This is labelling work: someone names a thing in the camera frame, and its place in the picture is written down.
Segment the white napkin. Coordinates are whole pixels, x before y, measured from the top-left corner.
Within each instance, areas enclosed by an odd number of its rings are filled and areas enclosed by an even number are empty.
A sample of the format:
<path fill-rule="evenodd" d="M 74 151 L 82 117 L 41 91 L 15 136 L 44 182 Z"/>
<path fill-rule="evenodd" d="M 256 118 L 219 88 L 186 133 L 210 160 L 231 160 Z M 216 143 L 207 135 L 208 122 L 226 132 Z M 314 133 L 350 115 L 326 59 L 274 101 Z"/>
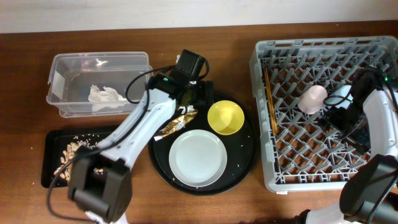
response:
<path fill-rule="evenodd" d="M 129 103 L 114 88 L 104 86 L 103 90 L 100 90 L 96 85 L 91 86 L 88 101 L 92 103 L 93 111 L 99 111 L 104 108 L 117 108 Z"/>

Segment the grey plate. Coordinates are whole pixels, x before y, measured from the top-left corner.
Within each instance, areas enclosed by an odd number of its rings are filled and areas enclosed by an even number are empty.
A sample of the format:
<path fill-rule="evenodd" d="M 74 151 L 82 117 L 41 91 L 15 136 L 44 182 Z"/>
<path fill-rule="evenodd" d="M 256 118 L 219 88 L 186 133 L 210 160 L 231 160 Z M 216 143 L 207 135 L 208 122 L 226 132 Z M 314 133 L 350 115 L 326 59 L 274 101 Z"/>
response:
<path fill-rule="evenodd" d="M 181 134 L 169 151 L 169 165 L 175 178 L 195 188 L 215 183 L 225 171 L 227 161 L 221 139 L 202 129 Z"/>

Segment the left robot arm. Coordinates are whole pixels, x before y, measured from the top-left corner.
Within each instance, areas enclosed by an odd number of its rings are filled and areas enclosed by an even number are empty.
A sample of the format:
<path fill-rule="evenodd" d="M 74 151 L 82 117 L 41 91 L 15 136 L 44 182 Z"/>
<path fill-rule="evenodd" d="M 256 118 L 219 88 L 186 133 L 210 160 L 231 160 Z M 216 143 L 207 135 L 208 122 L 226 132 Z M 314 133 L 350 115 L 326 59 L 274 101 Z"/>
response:
<path fill-rule="evenodd" d="M 94 223 L 126 223 L 132 199 L 131 169 L 153 135 L 186 107 L 213 102 L 214 83 L 157 75 L 134 111 L 94 148 L 81 146 L 72 159 L 68 198 Z"/>

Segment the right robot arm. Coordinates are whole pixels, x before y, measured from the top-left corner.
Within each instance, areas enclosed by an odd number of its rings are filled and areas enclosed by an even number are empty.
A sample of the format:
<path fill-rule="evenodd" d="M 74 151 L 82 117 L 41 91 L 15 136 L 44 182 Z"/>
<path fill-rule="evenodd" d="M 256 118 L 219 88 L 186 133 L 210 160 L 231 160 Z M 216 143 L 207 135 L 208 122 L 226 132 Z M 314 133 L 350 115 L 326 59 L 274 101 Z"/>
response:
<path fill-rule="evenodd" d="M 369 128 L 369 146 L 354 140 L 370 160 L 345 183 L 340 200 L 319 210 L 305 210 L 293 223 L 397 223 L 397 92 L 394 80 L 382 70 L 366 67 L 351 83 L 352 100 L 347 108 L 330 104 L 320 120 L 323 129 L 334 127 L 339 138 L 348 139 L 360 122 Z"/>

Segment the yellow bowl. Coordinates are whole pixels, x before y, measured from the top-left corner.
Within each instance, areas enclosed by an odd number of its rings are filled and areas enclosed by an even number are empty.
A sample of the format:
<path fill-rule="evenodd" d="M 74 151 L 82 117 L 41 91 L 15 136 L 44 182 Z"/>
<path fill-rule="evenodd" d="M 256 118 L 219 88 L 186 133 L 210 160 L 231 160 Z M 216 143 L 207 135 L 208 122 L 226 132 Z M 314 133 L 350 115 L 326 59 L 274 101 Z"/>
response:
<path fill-rule="evenodd" d="M 220 135 L 238 132 L 245 121 L 243 109 L 235 102 L 221 100 L 208 110 L 207 120 L 210 128 Z"/>

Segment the food scraps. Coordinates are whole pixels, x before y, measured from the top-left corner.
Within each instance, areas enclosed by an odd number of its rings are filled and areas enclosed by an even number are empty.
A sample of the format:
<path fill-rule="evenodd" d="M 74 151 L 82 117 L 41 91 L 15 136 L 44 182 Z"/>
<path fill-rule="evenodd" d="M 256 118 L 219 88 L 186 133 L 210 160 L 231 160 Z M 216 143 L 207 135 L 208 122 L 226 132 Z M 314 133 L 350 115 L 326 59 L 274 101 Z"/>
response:
<path fill-rule="evenodd" d="M 69 160 L 74 158 L 80 146 L 86 146 L 92 149 L 100 140 L 99 134 L 81 134 L 60 138 L 58 147 L 60 152 L 57 152 L 55 155 L 53 175 L 56 175 Z"/>

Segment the wooden chopstick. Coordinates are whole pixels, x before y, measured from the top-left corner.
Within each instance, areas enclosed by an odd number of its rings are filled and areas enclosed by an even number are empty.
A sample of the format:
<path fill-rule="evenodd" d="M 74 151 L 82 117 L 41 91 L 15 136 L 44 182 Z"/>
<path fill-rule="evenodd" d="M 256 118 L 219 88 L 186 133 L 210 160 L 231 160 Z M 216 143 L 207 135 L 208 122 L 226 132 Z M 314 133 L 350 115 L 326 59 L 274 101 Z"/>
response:
<path fill-rule="evenodd" d="M 271 83 L 269 80 L 269 75 L 268 75 L 267 69 L 264 70 L 264 73 L 265 73 L 265 81 L 266 81 L 266 87 L 267 87 L 267 96 L 269 98 L 269 100 L 268 100 L 269 109 L 271 110 L 272 132 L 273 132 L 274 136 L 277 136 L 277 123 L 276 123 L 276 117 L 275 117 L 275 109 L 274 109 L 274 104 L 273 104 L 273 99 L 272 99 Z"/>
<path fill-rule="evenodd" d="M 265 67 L 264 67 L 264 74 L 265 74 L 265 80 L 266 80 L 266 86 L 267 86 L 267 96 L 269 98 L 270 109 L 271 109 L 271 120 L 272 120 L 272 123 L 274 125 L 276 125 L 274 104 L 273 104 L 272 91 L 271 91 L 271 83 L 269 80 L 269 75 L 268 75 L 267 69 Z"/>

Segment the blue cup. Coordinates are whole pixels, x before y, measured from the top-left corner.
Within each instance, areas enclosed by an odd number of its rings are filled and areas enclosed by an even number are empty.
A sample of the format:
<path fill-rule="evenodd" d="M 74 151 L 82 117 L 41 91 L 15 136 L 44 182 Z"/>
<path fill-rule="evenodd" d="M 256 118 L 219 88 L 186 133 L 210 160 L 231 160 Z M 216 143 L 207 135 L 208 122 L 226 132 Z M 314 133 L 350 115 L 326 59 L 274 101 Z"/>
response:
<path fill-rule="evenodd" d="M 326 102 L 327 102 L 328 104 L 331 104 L 331 105 L 332 105 L 332 104 L 338 103 L 339 101 L 342 100 L 341 97 L 344 98 L 344 97 L 349 93 L 350 89 L 351 89 L 351 85 L 344 85 L 344 86 L 342 86 L 341 88 L 335 90 L 335 91 L 331 94 L 331 96 L 333 96 L 333 97 L 330 97 L 329 99 L 327 99 Z M 336 107 L 337 107 L 337 108 L 345 108 L 345 109 L 347 109 L 347 107 L 348 107 L 349 104 L 351 103 L 351 100 L 352 100 L 352 99 L 353 99 L 352 95 L 349 94 L 349 96 L 347 97 L 347 99 L 346 99 L 345 101 L 341 102 L 340 104 L 336 105 Z"/>

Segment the pink cup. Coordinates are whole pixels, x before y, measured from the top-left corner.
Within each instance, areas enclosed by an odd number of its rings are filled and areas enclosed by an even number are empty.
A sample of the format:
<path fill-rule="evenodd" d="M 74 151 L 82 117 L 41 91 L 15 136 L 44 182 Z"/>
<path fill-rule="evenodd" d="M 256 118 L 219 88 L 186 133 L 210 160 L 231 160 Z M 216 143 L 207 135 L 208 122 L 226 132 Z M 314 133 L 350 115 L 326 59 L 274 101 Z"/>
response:
<path fill-rule="evenodd" d="M 327 90 L 323 86 L 313 85 L 300 96 L 298 108 L 303 113 L 314 114 L 322 108 L 323 100 L 327 96 Z"/>

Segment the brown coffee sachet wrapper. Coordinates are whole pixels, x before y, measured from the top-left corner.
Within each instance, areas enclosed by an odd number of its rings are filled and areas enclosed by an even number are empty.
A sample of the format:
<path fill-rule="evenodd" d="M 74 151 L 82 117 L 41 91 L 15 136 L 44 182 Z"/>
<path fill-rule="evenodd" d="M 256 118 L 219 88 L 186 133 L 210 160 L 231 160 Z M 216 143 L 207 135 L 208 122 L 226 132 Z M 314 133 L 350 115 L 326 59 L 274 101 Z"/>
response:
<path fill-rule="evenodd" d="M 160 129 L 154 136 L 154 141 L 159 141 L 168 135 L 171 135 L 182 128 L 184 128 L 189 122 L 191 122 L 198 114 L 198 110 L 194 106 L 184 106 L 177 110 L 177 117 L 172 118 L 167 125 Z"/>

